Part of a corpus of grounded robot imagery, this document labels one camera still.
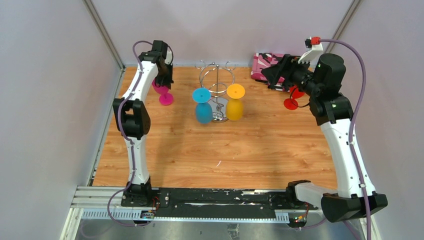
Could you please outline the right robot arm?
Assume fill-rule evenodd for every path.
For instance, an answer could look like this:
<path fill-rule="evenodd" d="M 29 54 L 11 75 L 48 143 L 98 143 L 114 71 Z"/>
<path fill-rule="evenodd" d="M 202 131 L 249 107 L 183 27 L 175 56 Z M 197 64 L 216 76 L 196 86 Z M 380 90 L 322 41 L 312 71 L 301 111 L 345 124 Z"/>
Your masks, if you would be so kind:
<path fill-rule="evenodd" d="M 368 176 L 356 133 L 351 130 L 354 110 L 341 92 L 346 73 L 344 60 L 333 53 L 322 54 L 314 71 L 298 57 L 285 54 L 261 73 L 270 85 L 283 79 L 285 87 L 297 87 L 309 97 L 309 110 L 323 132 L 335 167 L 337 189 L 317 186 L 309 180 L 287 185 L 286 204 L 298 209 L 304 203 L 320 208 L 332 223 L 365 218 L 387 207 L 388 199 L 378 193 Z"/>

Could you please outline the chrome wine glass rack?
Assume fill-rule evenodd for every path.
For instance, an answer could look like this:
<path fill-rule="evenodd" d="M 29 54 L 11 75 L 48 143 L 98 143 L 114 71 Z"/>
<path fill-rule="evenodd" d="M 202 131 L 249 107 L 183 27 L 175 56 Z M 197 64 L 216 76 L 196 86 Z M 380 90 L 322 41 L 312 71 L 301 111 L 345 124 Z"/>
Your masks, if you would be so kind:
<path fill-rule="evenodd" d="M 205 87 L 204 79 L 210 72 L 216 73 L 215 83 L 212 84 L 207 89 L 211 93 L 211 98 L 208 103 L 211 104 L 212 108 L 212 119 L 213 123 L 224 123 L 228 121 L 228 117 L 225 114 L 226 107 L 228 104 L 228 100 L 225 98 L 227 94 L 228 86 L 235 83 L 236 77 L 234 74 L 234 70 L 237 68 L 236 65 L 228 66 L 231 61 L 227 61 L 224 66 L 215 63 L 214 61 L 211 63 L 206 63 L 204 60 L 200 60 L 202 66 L 194 65 L 194 67 L 200 70 L 199 73 L 199 83 L 202 88 Z M 230 73 L 232 77 L 232 82 L 229 84 L 225 84 L 220 81 L 220 72 L 226 71 Z"/>

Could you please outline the red wine glass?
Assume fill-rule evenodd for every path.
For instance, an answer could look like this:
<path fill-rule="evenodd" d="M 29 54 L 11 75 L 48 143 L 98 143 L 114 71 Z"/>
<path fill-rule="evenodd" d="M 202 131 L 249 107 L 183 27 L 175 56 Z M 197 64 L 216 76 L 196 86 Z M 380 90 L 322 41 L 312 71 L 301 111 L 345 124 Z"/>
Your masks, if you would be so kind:
<path fill-rule="evenodd" d="M 296 110 L 297 108 L 302 108 L 303 106 L 298 103 L 298 99 L 303 97 L 305 93 L 297 86 L 292 86 L 289 88 L 289 97 L 284 100 L 283 105 L 288 110 Z"/>

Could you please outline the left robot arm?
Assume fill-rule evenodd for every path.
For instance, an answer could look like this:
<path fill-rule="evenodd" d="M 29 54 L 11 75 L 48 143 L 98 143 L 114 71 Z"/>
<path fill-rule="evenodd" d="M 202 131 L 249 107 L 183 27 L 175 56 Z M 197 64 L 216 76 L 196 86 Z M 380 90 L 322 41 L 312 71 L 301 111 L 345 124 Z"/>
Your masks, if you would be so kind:
<path fill-rule="evenodd" d="M 123 96 L 113 100 L 112 107 L 129 162 L 129 176 L 122 190 L 121 205 L 155 210 L 160 200 L 154 194 L 147 167 L 146 138 L 152 122 L 145 101 L 151 87 L 171 89 L 174 54 L 162 40 L 154 40 L 150 45 L 151 50 L 134 54 L 137 60 L 134 78 Z"/>

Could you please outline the magenta wine glass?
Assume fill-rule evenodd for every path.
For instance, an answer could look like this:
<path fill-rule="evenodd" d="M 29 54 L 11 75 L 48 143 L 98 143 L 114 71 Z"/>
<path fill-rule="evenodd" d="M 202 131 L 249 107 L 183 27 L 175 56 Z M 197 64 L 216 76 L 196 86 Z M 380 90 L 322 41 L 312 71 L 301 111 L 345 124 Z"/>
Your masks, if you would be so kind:
<path fill-rule="evenodd" d="M 156 83 L 156 79 L 152 81 L 152 87 L 156 93 L 159 94 L 159 102 L 163 106 L 169 106 L 174 102 L 174 97 L 169 93 L 169 88 L 167 86 L 161 86 Z"/>

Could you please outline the yellow wine glass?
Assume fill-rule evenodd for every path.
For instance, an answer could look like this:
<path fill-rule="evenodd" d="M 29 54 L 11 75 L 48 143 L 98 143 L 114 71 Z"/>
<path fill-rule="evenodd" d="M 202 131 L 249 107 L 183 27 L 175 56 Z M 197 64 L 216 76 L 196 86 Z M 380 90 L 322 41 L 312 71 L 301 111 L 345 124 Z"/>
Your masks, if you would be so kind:
<path fill-rule="evenodd" d="M 243 116 L 243 103 L 241 98 L 245 96 L 245 88 L 238 84 L 234 83 L 228 86 L 226 94 L 229 97 L 225 114 L 226 117 L 231 121 L 238 121 Z"/>

